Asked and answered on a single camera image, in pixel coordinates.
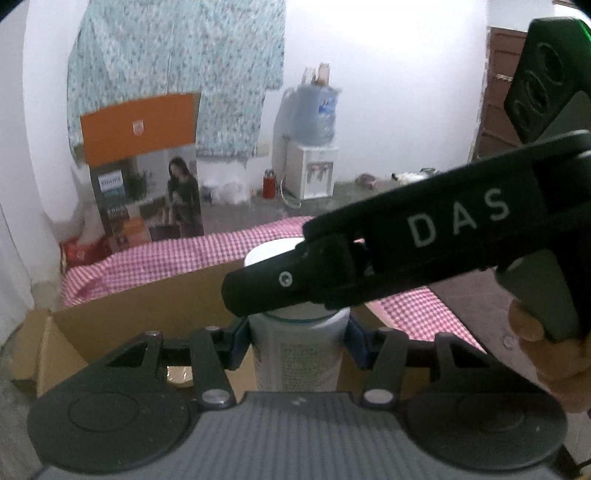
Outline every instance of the metal bolt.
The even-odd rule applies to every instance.
[[[394,399],[394,394],[383,388],[373,388],[363,394],[364,399],[374,405],[386,405]]]
[[[294,282],[294,277],[291,276],[289,272],[281,272],[279,274],[279,284],[282,287],[291,287],[291,284]]]
[[[515,337],[512,335],[505,335],[503,337],[503,345],[507,350],[513,350],[515,348]]]
[[[230,394],[221,388],[212,388],[203,392],[201,398],[205,403],[209,403],[210,405],[224,405],[224,403],[230,400]]]

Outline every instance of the white cable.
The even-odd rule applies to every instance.
[[[283,194],[283,183],[285,182],[285,175],[286,174],[283,175],[283,178],[279,182],[279,193],[281,194],[281,199],[283,200],[283,203],[285,203],[289,208],[298,209],[301,207],[301,200],[299,200],[296,205],[295,203],[290,203],[291,200],[286,198],[286,196]]]

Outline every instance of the pink gingham tablecloth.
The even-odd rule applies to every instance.
[[[62,285],[66,306],[73,306],[140,285],[244,258],[257,245],[277,238],[302,236],[310,218],[296,217],[248,230],[165,240],[111,255],[87,267],[72,268]],[[380,301],[385,321],[412,340],[433,341],[450,332],[472,345],[477,341],[457,317],[427,287]]]

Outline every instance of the gray floor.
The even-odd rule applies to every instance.
[[[392,187],[381,184],[379,190]],[[202,206],[206,233],[235,231],[292,216],[316,216],[372,195],[355,185],[337,185],[331,199],[304,202],[300,209],[287,207],[280,198],[255,198],[239,206]],[[472,333],[499,359],[525,377],[535,381],[535,372],[519,351],[507,322],[509,295],[497,286],[490,272],[474,272],[431,286],[433,291],[464,322]],[[34,297],[40,306],[56,307],[55,286],[38,286]],[[39,467],[26,434],[29,403],[9,383],[9,341],[0,355],[0,480],[22,480]],[[570,416],[566,445],[578,462],[589,457],[591,425],[584,415]]]

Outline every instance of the woman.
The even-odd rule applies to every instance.
[[[183,236],[203,234],[199,185],[181,157],[174,157],[168,164],[168,208],[164,211],[163,223],[181,223]]]

